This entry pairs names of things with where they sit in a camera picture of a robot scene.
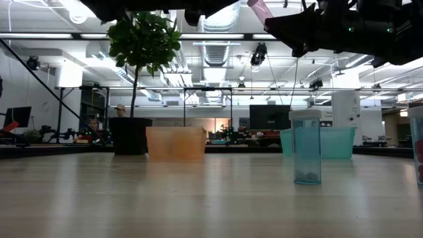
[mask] cup lid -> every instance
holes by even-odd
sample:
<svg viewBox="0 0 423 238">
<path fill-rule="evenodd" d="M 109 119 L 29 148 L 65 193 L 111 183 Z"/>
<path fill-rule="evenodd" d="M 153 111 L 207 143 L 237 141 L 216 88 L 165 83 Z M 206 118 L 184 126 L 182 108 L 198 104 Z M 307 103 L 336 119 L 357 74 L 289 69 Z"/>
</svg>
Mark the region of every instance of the cup lid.
<svg viewBox="0 0 423 238">
<path fill-rule="evenodd" d="M 416 106 L 407 110 L 408 117 L 423 116 L 423 106 Z"/>
<path fill-rule="evenodd" d="M 295 110 L 289 112 L 289 119 L 306 119 L 306 118 L 322 118 L 322 112 L 317 109 Z"/>
</svg>

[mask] pink tube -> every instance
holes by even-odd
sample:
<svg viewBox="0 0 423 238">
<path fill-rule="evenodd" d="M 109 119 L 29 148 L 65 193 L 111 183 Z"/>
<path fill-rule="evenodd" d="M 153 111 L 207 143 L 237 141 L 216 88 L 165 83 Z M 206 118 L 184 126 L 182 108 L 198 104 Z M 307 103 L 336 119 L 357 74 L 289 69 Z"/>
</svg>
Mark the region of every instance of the pink tube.
<svg viewBox="0 0 423 238">
<path fill-rule="evenodd" d="M 263 0 L 249 0 L 247 2 L 248 6 L 254 11 L 260 22 L 263 24 L 264 28 L 267 30 L 265 24 L 266 19 L 272 18 L 273 15 L 270 12 L 269 8 L 266 6 Z"/>
</svg>

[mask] potted tree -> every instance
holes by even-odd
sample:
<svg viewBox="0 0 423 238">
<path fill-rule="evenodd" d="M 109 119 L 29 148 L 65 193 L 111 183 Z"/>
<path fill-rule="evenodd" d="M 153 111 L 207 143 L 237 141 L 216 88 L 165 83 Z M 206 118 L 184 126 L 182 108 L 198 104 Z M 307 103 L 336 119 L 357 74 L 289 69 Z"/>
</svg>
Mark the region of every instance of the potted tree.
<svg viewBox="0 0 423 238">
<path fill-rule="evenodd" d="M 173 50 L 179 50 L 180 33 L 176 23 L 168 27 L 169 19 L 140 12 L 133 19 L 123 19 L 108 29 L 110 39 L 109 56 L 115 57 L 116 67 L 129 65 L 135 67 L 134 88 L 132 90 L 131 112 L 129 118 L 111 118 L 110 129 L 114 151 L 118 155 L 143 155 L 147 149 L 145 128 L 152 121 L 134 117 L 138 77 L 143 68 L 154 76 L 161 66 L 169 66 L 174 58 Z"/>
</svg>

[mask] black plant pot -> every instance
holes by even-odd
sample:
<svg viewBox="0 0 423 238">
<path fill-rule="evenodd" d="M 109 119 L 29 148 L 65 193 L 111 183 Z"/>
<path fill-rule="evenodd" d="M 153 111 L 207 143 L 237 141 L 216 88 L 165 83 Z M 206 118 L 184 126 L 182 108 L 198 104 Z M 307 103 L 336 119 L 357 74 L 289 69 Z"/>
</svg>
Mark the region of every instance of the black plant pot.
<svg viewBox="0 0 423 238">
<path fill-rule="evenodd" d="M 144 155 L 147 151 L 145 128 L 153 121 L 145 118 L 111 118 L 114 153 L 116 155 Z"/>
</svg>

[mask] tree trunk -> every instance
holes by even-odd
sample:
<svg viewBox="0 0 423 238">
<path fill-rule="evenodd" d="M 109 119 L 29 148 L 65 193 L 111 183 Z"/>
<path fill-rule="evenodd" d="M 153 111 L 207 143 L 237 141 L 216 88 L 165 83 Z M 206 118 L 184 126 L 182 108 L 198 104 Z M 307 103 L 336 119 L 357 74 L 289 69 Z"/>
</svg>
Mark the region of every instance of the tree trunk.
<svg viewBox="0 0 423 238">
<path fill-rule="evenodd" d="M 137 97 L 137 87 L 138 87 L 138 72 L 139 66 L 135 67 L 135 79 L 134 79 L 134 88 L 132 89 L 132 101 L 131 101 L 131 117 L 134 117 L 134 108 L 135 108 L 135 99 Z"/>
</svg>

